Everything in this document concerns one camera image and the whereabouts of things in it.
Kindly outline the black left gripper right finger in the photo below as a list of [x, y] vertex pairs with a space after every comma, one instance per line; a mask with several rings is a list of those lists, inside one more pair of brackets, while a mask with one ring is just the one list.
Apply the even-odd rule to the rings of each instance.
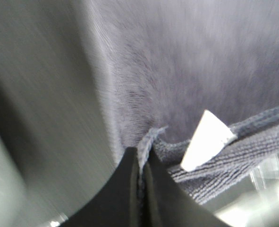
[[145, 227], [227, 227], [190, 198], [168, 174], [151, 149], [144, 166]]

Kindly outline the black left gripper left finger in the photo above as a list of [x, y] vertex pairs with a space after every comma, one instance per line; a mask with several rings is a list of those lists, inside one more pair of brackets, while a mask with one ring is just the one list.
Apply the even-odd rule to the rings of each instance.
[[128, 147], [103, 188], [62, 227], [138, 227], [137, 149]]

